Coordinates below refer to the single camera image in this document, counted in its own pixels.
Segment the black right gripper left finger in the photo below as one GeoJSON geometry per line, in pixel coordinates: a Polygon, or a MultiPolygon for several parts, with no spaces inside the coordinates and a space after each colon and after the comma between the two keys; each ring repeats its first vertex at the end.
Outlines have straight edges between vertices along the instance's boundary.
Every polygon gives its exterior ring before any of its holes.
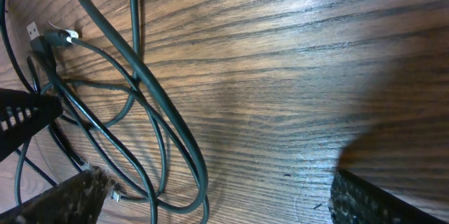
{"type": "Polygon", "coordinates": [[[94,166],[3,212],[1,224],[96,224],[115,187],[112,177],[94,166]]]}

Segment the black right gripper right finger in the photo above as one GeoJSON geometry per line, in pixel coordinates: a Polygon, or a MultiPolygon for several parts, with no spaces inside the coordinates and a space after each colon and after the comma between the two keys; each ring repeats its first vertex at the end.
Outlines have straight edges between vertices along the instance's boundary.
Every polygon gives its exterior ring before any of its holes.
{"type": "Polygon", "coordinates": [[[329,211],[333,224],[445,224],[344,169],[335,173],[329,211]]]}

